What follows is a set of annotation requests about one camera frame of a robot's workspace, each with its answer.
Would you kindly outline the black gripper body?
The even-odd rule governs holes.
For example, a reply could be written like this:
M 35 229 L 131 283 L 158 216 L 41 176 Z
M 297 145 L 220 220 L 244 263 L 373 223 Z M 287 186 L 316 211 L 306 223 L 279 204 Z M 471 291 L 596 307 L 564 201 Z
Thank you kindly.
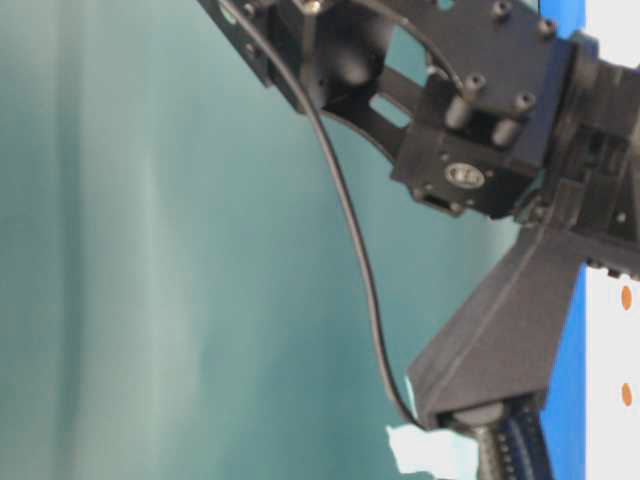
M 600 59 L 576 32 L 540 187 L 517 212 L 518 237 L 546 280 L 582 264 L 639 276 L 639 71 Z

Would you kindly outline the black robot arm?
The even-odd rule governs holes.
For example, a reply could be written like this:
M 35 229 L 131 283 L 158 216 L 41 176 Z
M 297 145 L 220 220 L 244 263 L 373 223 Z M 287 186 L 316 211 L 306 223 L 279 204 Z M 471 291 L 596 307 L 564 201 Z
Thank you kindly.
M 375 145 L 414 200 L 560 231 L 580 261 L 639 271 L 639 73 L 522 1 L 206 1 L 256 77 Z

